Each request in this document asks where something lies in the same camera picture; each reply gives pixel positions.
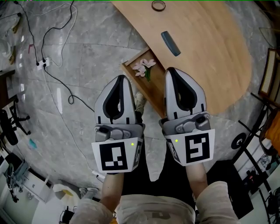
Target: gray marble floor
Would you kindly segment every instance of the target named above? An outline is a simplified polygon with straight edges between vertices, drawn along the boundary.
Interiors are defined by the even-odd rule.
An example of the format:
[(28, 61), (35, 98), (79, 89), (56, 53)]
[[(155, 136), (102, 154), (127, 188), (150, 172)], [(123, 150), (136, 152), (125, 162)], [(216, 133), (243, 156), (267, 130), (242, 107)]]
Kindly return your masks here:
[[(69, 5), (42, 14), (63, 3), (21, 2), (28, 13), (30, 28), (34, 33), (39, 60), (42, 38), (52, 26), (61, 27), (70, 16)], [(211, 127), (216, 129), (214, 159), (205, 164), (206, 169), (217, 161), (232, 158), (236, 151), (231, 149), (232, 140), (247, 131), (238, 123), (241, 119), (252, 126), (260, 103), (250, 96), (257, 93), (263, 75), (269, 45), (259, 32), (259, 27), (270, 27), (268, 19), (254, 2), (226, 2), (243, 36), (252, 57), (252, 78), (247, 92), (225, 112), (211, 116)], [(51, 64), (47, 71), (62, 80), (74, 94), (88, 105), (94, 106), (103, 87), (114, 77), (122, 74), (120, 63), (128, 60), (146, 46), (137, 31), (114, 8), (110, 2), (74, 2), (77, 21), (63, 49), (63, 66)], [(22, 12), (21, 8), (8, 2), (1, 9), (3, 16)], [(13, 18), (0, 20), (0, 37), (16, 46), (16, 63), (12, 66), (0, 55), (0, 70), (15, 69), (14, 83), (23, 84), (19, 110), (31, 119), (24, 126), (31, 130), (30, 136), (17, 131), (19, 143), (9, 150), (25, 157), (30, 166), (55, 182), (63, 179), (79, 187), (97, 186), (101, 183), (91, 173), (97, 170), (91, 142), (94, 137), (94, 114), (80, 101), (68, 104), (68, 90), (44, 72), (37, 71), (34, 49), (29, 45), (32, 37), (28, 32), (26, 18), (17, 32), (11, 32)], [(60, 51), (73, 20), (62, 30), (52, 30), (46, 36), (45, 56), (61, 63)], [(274, 43), (271, 32), (265, 33)], [(156, 180), (165, 159), (165, 140), (158, 125), (159, 115), (149, 103), (145, 106), (143, 122), (147, 164), (151, 180)]]

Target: red object on floor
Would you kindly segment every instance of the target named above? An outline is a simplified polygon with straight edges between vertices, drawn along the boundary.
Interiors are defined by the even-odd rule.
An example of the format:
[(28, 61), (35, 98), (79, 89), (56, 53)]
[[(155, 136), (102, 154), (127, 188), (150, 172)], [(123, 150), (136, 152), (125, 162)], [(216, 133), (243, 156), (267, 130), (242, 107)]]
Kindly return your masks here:
[(29, 51), (30, 51), (30, 48), (33, 47), (33, 44), (29, 44), (29, 48), (28, 48), (28, 54), (29, 54)]

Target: shirt sleeve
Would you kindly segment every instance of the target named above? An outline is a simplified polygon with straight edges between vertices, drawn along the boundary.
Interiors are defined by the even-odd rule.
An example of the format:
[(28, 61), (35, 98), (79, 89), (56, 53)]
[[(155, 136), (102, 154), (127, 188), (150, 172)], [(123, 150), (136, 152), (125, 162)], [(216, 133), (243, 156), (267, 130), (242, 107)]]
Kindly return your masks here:
[(198, 196), (196, 206), (201, 224), (239, 224), (228, 195), (226, 182), (214, 182)]
[(91, 199), (82, 199), (70, 224), (109, 224), (113, 214), (103, 204)]

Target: black wheel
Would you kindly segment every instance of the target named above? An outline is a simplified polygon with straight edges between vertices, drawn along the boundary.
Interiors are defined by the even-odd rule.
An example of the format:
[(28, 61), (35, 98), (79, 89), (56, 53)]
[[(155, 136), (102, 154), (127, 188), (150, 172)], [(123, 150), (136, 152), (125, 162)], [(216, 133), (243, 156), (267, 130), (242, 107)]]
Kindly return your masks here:
[(245, 133), (241, 133), (241, 134), (237, 135), (231, 143), (231, 148), (238, 149), (245, 142), (245, 140), (246, 140)]

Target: open drawer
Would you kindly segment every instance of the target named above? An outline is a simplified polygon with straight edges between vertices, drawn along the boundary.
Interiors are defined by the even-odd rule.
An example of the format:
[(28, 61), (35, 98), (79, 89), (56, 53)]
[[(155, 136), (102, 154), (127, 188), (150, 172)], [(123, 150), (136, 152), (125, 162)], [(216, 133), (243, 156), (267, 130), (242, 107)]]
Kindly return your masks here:
[[(145, 77), (135, 76), (138, 71), (132, 69), (135, 66), (135, 63), (140, 62), (141, 59), (154, 59), (154, 62), (156, 62), (156, 64), (152, 66), (150, 71), (150, 82), (148, 82)], [(149, 47), (146, 47), (132, 59), (123, 63), (121, 65), (121, 68), (134, 81), (138, 90), (151, 103), (159, 116), (161, 118), (165, 118), (165, 69), (156, 58), (152, 50)]]

